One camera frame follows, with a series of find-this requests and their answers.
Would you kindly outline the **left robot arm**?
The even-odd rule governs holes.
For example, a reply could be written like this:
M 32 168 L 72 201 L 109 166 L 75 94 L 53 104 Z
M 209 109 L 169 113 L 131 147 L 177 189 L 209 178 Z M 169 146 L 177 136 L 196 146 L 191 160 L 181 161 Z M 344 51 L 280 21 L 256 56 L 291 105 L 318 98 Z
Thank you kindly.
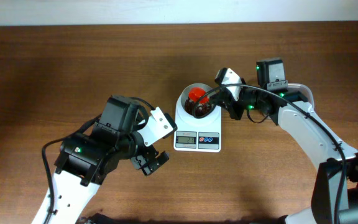
M 48 191 L 33 222 L 75 223 L 120 161 L 129 160 L 151 175 L 169 160 L 153 144 L 176 130 L 175 121 L 159 107 L 136 97 L 110 96 L 101 114 L 56 140 L 60 154 L 53 172 L 46 157 L 50 144 L 42 147 Z

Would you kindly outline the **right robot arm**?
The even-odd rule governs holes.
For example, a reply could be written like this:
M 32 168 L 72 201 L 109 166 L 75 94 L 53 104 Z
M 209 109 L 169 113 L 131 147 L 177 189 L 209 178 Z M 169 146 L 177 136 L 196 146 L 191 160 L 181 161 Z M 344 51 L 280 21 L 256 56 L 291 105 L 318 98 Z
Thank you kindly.
M 240 120 L 259 110 L 286 131 L 317 170 L 310 207 L 279 223 L 358 223 L 358 150 L 345 143 L 316 114 L 311 90 L 289 83 L 280 58 L 256 63 L 257 86 L 222 68 L 209 92 L 212 104 Z

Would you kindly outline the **orange measuring scoop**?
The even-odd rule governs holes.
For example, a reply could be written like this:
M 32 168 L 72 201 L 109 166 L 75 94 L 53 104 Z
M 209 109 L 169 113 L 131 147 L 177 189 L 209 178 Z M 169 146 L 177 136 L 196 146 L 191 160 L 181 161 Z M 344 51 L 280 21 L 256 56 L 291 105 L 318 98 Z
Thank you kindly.
M 198 100 L 200 100 L 200 104 L 205 104 L 209 102 L 208 97 L 203 97 L 203 95 L 206 94 L 206 91 L 200 87 L 194 87 L 190 90 L 189 94 L 188 94 L 188 98 L 193 101 L 193 102 L 197 102 Z

